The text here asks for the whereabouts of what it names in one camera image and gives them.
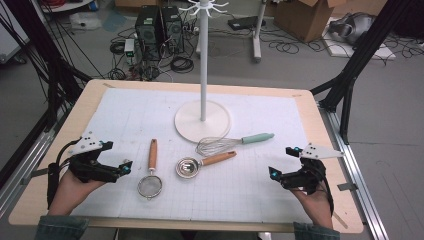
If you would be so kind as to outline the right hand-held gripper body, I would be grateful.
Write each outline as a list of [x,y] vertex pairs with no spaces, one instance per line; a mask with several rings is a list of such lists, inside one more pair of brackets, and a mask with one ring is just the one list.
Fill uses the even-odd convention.
[[301,168],[288,174],[287,188],[302,188],[308,194],[314,193],[316,186],[326,178],[326,168],[322,159],[343,156],[344,153],[341,151],[309,143],[298,157]]

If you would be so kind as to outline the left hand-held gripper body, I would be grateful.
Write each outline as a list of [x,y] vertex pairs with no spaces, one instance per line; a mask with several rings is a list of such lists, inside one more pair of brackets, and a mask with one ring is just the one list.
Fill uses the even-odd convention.
[[84,183],[89,180],[105,182],[101,165],[97,161],[102,150],[102,141],[98,140],[91,131],[84,133],[69,150],[69,170]]

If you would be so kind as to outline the wooden-handled mesh strainer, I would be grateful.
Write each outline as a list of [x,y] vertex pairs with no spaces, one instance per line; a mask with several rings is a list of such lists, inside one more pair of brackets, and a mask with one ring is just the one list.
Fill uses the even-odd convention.
[[152,139],[150,143],[149,157],[148,157],[149,174],[144,176],[137,185],[138,193],[146,199],[152,199],[158,196],[163,186],[162,180],[155,175],[156,164],[157,164],[157,154],[158,154],[158,142],[156,139]]

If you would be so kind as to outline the whisk with mint handle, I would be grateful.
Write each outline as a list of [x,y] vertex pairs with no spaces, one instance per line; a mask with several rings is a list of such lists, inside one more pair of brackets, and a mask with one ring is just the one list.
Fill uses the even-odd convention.
[[223,153],[238,145],[245,145],[269,140],[274,137],[273,133],[260,133],[241,138],[225,137],[205,137],[202,138],[195,148],[195,151],[204,157]]

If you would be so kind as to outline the wooden-handled metal scoop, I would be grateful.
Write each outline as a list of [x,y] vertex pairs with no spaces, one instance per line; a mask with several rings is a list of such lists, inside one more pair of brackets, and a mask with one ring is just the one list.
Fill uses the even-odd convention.
[[196,160],[191,157],[180,159],[175,167],[178,176],[190,179],[195,177],[203,166],[212,165],[221,161],[233,158],[237,155],[235,151],[220,153],[214,156],[206,157],[202,160]]

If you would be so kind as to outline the white rack stand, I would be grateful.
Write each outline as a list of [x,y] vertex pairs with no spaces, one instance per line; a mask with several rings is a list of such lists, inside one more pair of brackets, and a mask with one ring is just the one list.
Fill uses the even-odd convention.
[[188,0],[191,4],[181,11],[193,11],[200,16],[200,99],[186,102],[175,114],[174,125],[186,140],[197,143],[205,137],[224,137],[231,128],[231,116],[221,104],[207,99],[208,86],[208,27],[210,11],[221,13],[215,0]]

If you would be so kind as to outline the person's right hand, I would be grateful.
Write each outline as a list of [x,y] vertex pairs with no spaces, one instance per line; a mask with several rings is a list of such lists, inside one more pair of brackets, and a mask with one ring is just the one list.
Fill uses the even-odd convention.
[[318,186],[313,194],[307,195],[299,189],[291,189],[290,192],[297,198],[312,223],[327,229],[333,228],[330,203],[326,190]]

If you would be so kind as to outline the person's left hand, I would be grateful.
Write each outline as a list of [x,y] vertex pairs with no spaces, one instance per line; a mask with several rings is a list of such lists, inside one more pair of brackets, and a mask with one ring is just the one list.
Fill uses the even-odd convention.
[[59,182],[54,199],[49,207],[48,215],[68,216],[93,191],[104,185],[101,181],[81,182],[71,171],[66,171]]

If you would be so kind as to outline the white metal stand leg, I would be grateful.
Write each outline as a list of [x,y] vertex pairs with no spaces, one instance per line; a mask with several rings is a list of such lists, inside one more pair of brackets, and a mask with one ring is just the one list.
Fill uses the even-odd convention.
[[252,35],[252,43],[253,43],[253,59],[256,63],[259,63],[262,59],[261,55],[261,44],[260,44],[260,31],[262,27],[262,22],[266,10],[267,0],[261,0],[261,5],[259,8],[257,23],[255,30]]

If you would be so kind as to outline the black computer tower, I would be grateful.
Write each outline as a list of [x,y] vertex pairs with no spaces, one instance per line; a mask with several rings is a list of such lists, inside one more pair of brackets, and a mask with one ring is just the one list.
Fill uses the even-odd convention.
[[173,54],[184,51],[182,36],[182,19],[176,6],[162,8],[163,27],[168,51]]
[[157,5],[143,5],[135,23],[135,30],[143,59],[159,61],[163,40],[160,8]]

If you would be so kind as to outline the clear plastic bag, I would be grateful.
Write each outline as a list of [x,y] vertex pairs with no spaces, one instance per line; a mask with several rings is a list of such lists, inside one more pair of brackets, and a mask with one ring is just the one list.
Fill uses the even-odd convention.
[[73,29],[95,30],[101,27],[101,21],[96,13],[79,12],[69,16]]

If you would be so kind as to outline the brown cardboard box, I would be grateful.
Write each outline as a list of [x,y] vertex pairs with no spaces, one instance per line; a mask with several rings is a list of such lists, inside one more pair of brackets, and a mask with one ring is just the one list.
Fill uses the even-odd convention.
[[274,24],[302,42],[321,37],[335,7],[347,0],[281,0]]

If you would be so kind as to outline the grey bag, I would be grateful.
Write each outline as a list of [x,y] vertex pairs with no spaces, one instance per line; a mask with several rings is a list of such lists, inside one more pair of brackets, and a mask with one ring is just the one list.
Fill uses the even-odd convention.
[[368,32],[375,19],[375,16],[363,12],[347,13],[342,18],[331,21],[328,32],[336,33],[347,43],[355,45]]

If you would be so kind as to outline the white cabinet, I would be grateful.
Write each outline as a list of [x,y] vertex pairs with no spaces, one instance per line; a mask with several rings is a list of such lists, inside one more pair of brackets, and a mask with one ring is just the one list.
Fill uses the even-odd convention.
[[0,64],[6,64],[21,49],[7,28],[14,30],[16,35],[25,43],[29,41],[12,12],[4,1],[0,0]]

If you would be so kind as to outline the aluminium rail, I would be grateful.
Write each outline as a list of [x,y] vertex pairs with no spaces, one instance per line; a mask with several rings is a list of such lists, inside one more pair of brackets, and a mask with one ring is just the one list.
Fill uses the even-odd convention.
[[66,114],[59,111],[56,120],[49,125],[47,113],[44,113],[0,171],[0,219],[26,186],[20,185],[20,180],[37,170],[65,117]]
[[366,181],[357,163],[353,150],[346,144],[339,133],[340,120],[336,113],[328,112],[319,107],[319,112],[334,148],[342,151],[345,156],[340,159],[345,177],[350,184],[349,191],[354,196],[354,201],[359,208],[363,226],[367,229],[373,240],[389,240],[387,231],[374,204]]

